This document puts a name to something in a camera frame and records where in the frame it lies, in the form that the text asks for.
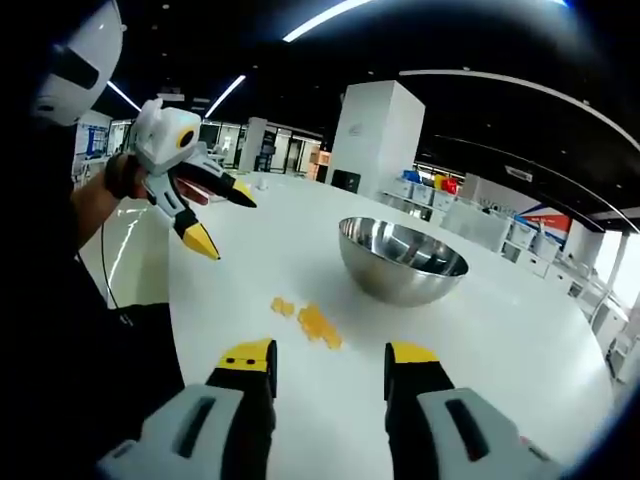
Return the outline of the person's left hand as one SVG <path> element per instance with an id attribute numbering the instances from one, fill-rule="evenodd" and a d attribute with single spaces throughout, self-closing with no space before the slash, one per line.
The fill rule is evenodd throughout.
<path id="1" fill-rule="evenodd" d="M 145 177 L 146 172 L 134 154 L 118 153 L 107 161 L 103 184 L 116 199 L 146 199 Z"/>

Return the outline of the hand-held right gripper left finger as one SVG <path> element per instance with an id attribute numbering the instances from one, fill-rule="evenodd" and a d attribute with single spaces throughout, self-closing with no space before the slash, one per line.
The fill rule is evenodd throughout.
<path id="1" fill-rule="evenodd" d="M 98 463 L 101 479 L 264 479 L 276 426 L 277 342 L 227 350 L 204 384 L 147 417 Z"/>

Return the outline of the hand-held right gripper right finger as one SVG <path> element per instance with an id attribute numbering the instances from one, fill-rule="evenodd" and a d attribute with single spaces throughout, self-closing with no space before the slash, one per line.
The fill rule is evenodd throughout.
<path id="1" fill-rule="evenodd" d="M 396 479 L 560 479 L 562 467 L 470 388 L 436 354 L 385 346 L 385 430 Z"/>

